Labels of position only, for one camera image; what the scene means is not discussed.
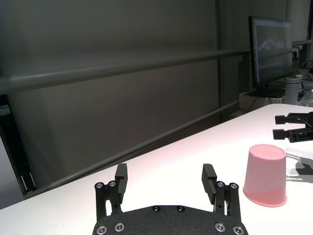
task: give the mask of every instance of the bolt head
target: bolt head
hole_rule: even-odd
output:
[[[159,206],[153,206],[153,207],[152,207],[152,210],[153,210],[154,212],[159,212],[159,211],[161,210],[161,208],[160,208]]]
[[[225,225],[223,223],[220,223],[220,222],[215,224],[215,228],[219,232],[224,232],[226,230]]]
[[[98,228],[97,228],[97,234],[99,235],[102,235],[102,234],[105,234],[107,232],[108,228],[107,226],[104,226],[104,225],[100,225]]]
[[[177,211],[178,211],[178,212],[184,212],[184,211],[185,211],[185,207],[183,207],[183,206],[178,206],[178,207],[177,207]]]
[[[117,232],[123,231],[124,228],[125,228],[125,224],[123,224],[123,223],[117,223],[117,224],[114,226],[114,230],[117,231]]]
[[[237,234],[237,235],[243,235],[243,234],[245,234],[243,228],[242,228],[242,227],[239,227],[239,226],[234,226],[234,227],[233,227],[233,231],[234,231],[234,233]]]
[[[230,186],[231,186],[232,188],[238,188],[238,186],[235,185],[235,184],[231,184]]]

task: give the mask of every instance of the monitor stand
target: monitor stand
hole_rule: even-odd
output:
[[[257,97],[282,98],[285,96],[285,89],[268,88],[268,85],[265,85],[265,87],[257,87],[257,90],[250,92],[249,95]]]

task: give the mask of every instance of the monitor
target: monitor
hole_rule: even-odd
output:
[[[266,85],[292,74],[292,23],[249,17],[252,80]]]

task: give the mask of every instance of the metal railing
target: metal railing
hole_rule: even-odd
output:
[[[300,45],[309,44],[312,42],[313,40],[301,41],[301,42],[295,42],[292,45],[300,46]],[[196,62],[225,58],[225,57],[230,57],[230,56],[243,55],[249,52],[250,52],[249,49],[219,50],[219,51],[214,51],[214,52],[203,53],[202,55],[198,55],[198,56],[185,57],[185,58],[180,58],[176,60],[173,59],[173,60],[168,60],[168,61],[163,61],[163,62],[158,62],[158,63],[116,66],[114,68],[98,67],[98,68],[90,68],[86,70],[73,70],[73,71],[63,71],[63,72],[48,73],[48,74],[39,74],[36,76],[12,77],[12,79],[15,81],[13,83],[9,83],[9,82],[5,83],[4,80],[0,82],[0,92],[4,93],[5,91],[14,92],[14,91],[19,91],[23,89],[24,90],[37,89],[41,87],[61,85],[61,84],[84,81],[84,80],[91,80],[91,79],[103,78],[103,77],[114,76],[114,75],[119,75],[119,74],[126,74],[126,73],[131,73],[131,72],[146,71],[146,70],[165,68],[165,67],[170,67],[170,66],[175,66],[175,65],[183,65],[183,64],[188,64],[188,63],[196,63]],[[25,196],[25,199],[44,193],[51,189],[60,187],[72,181],[78,180],[84,176],[87,176],[97,170],[100,170],[106,165],[119,161],[123,159],[124,157],[139,151],[142,148],[145,148],[159,140],[162,140],[180,130],[183,130],[201,120],[204,120],[214,114],[220,113],[221,111],[226,110],[237,104],[238,104],[238,101],[235,101],[226,106],[218,108],[204,116],[194,119],[188,123],[185,123],[184,125],[174,128],[157,137],[154,137],[148,141],[145,141],[139,145],[136,145],[114,156],[111,156],[99,163],[89,166],[79,172],[76,172],[63,179],[60,179],[44,188],[41,188],[32,193],[29,193],[28,195]]]
[[[294,42],[292,46],[296,47],[312,42],[313,40],[299,41]],[[197,53],[195,55],[180,56],[162,61],[148,61],[144,63],[134,64],[127,63],[122,65],[106,65],[40,74],[13,75],[0,78],[0,94],[10,94],[20,91],[88,81],[133,72],[161,69],[171,66],[221,59],[231,56],[243,55],[249,52],[250,49],[217,50]]]

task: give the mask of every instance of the gray wall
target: gray wall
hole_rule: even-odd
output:
[[[0,210],[23,199],[3,142],[0,141]]]
[[[216,50],[214,0],[5,0],[6,74]],[[36,186],[218,108],[216,61],[10,94]]]
[[[248,16],[292,21],[292,40],[306,39],[310,0],[222,0],[221,49],[249,48]],[[222,59],[222,104],[238,99],[241,56]]]

